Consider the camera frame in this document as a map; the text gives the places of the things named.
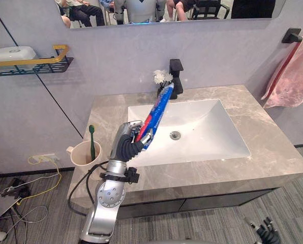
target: towel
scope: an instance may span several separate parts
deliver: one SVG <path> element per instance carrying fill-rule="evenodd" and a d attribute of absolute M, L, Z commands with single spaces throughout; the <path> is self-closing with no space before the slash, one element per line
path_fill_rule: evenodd
<path fill-rule="evenodd" d="M 303 103 L 303 40 L 280 63 L 271 77 L 263 108 L 275 106 L 297 107 Z"/>

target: marble countertop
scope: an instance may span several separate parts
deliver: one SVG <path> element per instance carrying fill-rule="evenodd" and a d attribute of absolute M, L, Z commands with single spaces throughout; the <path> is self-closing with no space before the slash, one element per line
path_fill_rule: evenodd
<path fill-rule="evenodd" d="M 137 184 L 126 184 L 123 204 L 161 201 L 277 188 L 303 175 L 303 158 L 285 134 L 243 85 L 185 89 L 170 103 L 220 99 L 250 150 L 247 158 L 208 160 L 138 167 Z M 118 127 L 127 121 L 128 106 L 153 104 L 155 93 L 98 96 L 88 125 L 95 125 L 94 138 L 106 160 Z M 84 140 L 90 140 L 88 125 Z M 70 190 L 83 176 L 75 169 Z M 97 181 L 90 182 L 94 192 Z M 90 207 L 84 184 L 72 201 Z"/>

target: shelf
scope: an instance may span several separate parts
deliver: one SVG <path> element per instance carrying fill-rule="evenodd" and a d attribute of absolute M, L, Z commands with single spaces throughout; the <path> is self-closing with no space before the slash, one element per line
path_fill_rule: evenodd
<path fill-rule="evenodd" d="M 15 60 L 0 62 L 0 67 L 14 66 L 15 69 L 0 71 L 0 76 L 11 76 L 11 75 L 32 75 L 32 74 L 49 74 L 49 73 L 62 73 L 67 70 L 71 64 L 73 57 L 67 57 L 66 54 L 69 51 L 67 45 L 54 45 L 57 57 L 50 58 L 39 58 L 29 60 Z M 19 65 L 35 65 L 31 70 L 25 70 L 19 68 Z"/>

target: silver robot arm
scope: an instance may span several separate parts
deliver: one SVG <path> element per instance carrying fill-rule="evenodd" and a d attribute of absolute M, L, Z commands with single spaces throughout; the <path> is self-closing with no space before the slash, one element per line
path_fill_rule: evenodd
<path fill-rule="evenodd" d="M 136 169 L 126 162 L 136 156 L 153 138 L 150 130 L 140 141 L 132 142 L 139 133 L 141 120 L 122 124 L 116 134 L 107 170 L 95 189 L 95 202 L 86 217 L 79 243 L 109 243 L 116 216 L 126 192 L 125 182 L 138 182 Z"/>
<path fill-rule="evenodd" d="M 126 0 L 114 0 L 114 15 L 117 24 L 124 23 L 124 8 Z"/>

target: cup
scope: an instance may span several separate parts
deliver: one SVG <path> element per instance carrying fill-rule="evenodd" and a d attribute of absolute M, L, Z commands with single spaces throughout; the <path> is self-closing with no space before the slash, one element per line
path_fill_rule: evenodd
<path fill-rule="evenodd" d="M 67 148 L 67 153 L 70 155 L 71 162 L 75 165 L 76 168 L 80 169 L 82 172 L 87 173 L 92 166 L 95 164 L 101 163 L 102 159 L 102 148 L 101 145 L 94 141 L 95 148 L 95 159 L 92 161 L 90 156 L 90 141 L 84 141 L 78 144 L 75 147 L 69 146 Z M 99 174 L 95 170 L 90 178 L 99 180 Z"/>

